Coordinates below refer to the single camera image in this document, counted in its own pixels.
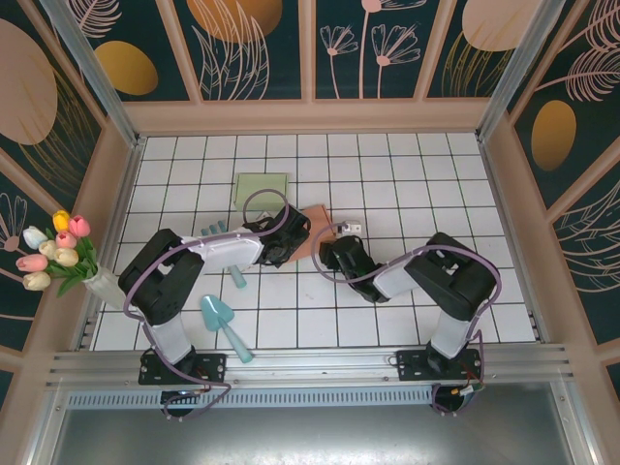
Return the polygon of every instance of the pink tulip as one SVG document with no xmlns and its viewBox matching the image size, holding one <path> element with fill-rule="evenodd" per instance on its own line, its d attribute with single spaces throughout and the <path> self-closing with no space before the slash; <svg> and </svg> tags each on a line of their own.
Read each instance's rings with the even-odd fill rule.
<svg viewBox="0 0 620 465">
<path fill-rule="evenodd" d="M 35 273 L 37 271 L 43 271 L 47 268 L 47 257 L 42 254 L 26 255 L 17 260 L 15 263 L 19 271 L 25 271 L 26 273 Z"/>
<path fill-rule="evenodd" d="M 76 215 L 69 221 L 69 232 L 75 237 L 87 237 L 90 234 L 90 225 L 82 216 Z"/>
<path fill-rule="evenodd" d="M 73 249 L 78 241 L 70 232 L 62 231 L 56 235 L 56 245 L 58 248 Z"/>
</svg>

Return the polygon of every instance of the brown cardboard piece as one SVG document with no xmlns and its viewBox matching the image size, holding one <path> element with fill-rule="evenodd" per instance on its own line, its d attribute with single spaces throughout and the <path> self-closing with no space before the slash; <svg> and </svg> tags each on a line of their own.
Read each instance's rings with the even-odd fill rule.
<svg viewBox="0 0 620 465">
<path fill-rule="evenodd" d="M 331 218 L 327 214 L 326 207 L 324 205 L 315 205 L 301 211 L 310 220 L 310 237 L 301 244 L 301 246 L 295 250 L 294 254 L 289 259 L 289 262 L 295 262 L 297 260 L 310 257 L 312 241 L 317 236 L 317 233 L 325 226 L 331 224 Z M 336 240 L 336 236 L 333 230 L 325 231 L 317 244 L 317 254 L 319 253 L 319 245 L 323 242 Z"/>
</svg>

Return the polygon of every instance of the tulip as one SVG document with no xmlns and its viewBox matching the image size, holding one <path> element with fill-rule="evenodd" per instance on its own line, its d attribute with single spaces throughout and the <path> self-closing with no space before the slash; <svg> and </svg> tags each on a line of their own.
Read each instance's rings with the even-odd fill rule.
<svg viewBox="0 0 620 465">
<path fill-rule="evenodd" d="M 26 255 L 15 262 L 19 271 L 33 273 L 47 268 L 47 257 L 41 254 Z"/>
<path fill-rule="evenodd" d="M 54 252 L 54 259 L 63 266 L 75 266 L 79 262 L 79 255 L 74 249 L 61 247 Z"/>
<path fill-rule="evenodd" d="M 54 227 L 58 233 L 69 229 L 69 213 L 65 210 L 58 210 L 54 213 L 51 220 L 53 221 Z"/>
<path fill-rule="evenodd" d="M 78 241 L 70 232 L 61 231 L 56 235 L 56 246 L 63 249 L 74 249 Z"/>
<path fill-rule="evenodd" d="M 83 216 L 76 215 L 69 221 L 69 232 L 75 237 L 87 237 L 90 234 L 90 225 Z"/>
<path fill-rule="evenodd" d="M 54 260 L 54 252 L 56 252 L 56 241 L 46 240 L 39 246 L 39 253 L 45 255 L 48 260 Z"/>
<path fill-rule="evenodd" d="M 47 240 L 47 236 L 34 226 L 23 230 L 22 234 L 23 240 L 26 241 L 26 244 L 28 244 L 28 247 L 32 250 L 39 250 L 39 246 Z"/>
<path fill-rule="evenodd" d="M 23 277 L 23 287 L 27 291 L 42 291 L 51 283 L 51 278 L 44 271 L 26 274 Z"/>
</svg>

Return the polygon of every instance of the gray floor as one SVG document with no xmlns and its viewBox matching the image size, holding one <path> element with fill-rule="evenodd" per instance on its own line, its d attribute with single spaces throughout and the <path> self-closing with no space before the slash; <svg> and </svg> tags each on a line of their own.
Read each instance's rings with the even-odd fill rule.
<svg viewBox="0 0 620 465">
<path fill-rule="evenodd" d="M 61 465 L 555 465 L 568 447 L 547 387 L 496 386 L 441 418 L 428 406 L 219 409 L 187 423 L 157 411 L 75 411 Z"/>
</svg>

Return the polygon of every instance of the flower bouquet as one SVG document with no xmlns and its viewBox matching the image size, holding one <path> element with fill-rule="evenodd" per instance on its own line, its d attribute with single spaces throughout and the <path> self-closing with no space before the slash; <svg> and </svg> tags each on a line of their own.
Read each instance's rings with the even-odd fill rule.
<svg viewBox="0 0 620 465">
<path fill-rule="evenodd" d="M 122 308 L 125 294 L 117 284 L 117 278 L 97 263 L 97 251 L 88 237 L 90 225 L 81 216 L 71 218 L 65 210 L 53 214 L 54 234 L 50 229 L 42 232 L 31 226 L 22 232 L 23 238 L 38 254 L 17 260 L 23 277 L 23 287 L 28 291 L 42 291 L 54 278 L 64 279 L 57 296 L 83 283 L 88 290 L 116 308 Z"/>
</svg>

